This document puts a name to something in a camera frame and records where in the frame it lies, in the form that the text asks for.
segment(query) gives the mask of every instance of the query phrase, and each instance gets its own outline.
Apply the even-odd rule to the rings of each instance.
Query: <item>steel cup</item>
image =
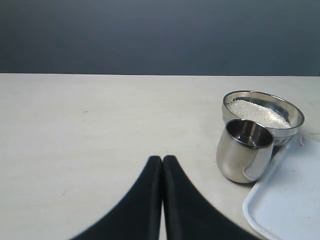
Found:
[[[217,146],[217,166],[231,181],[241,184],[254,182],[270,162],[274,141],[270,130],[257,122],[230,120]]]

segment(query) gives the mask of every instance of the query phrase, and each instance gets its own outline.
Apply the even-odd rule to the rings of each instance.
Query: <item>table surface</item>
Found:
[[[257,90],[305,115],[320,141],[320,77],[0,74],[0,239],[69,239],[127,193],[150,155],[176,155],[219,211],[257,235],[251,185],[215,163],[223,96]],[[165,240],[164,220],[160,239]]]

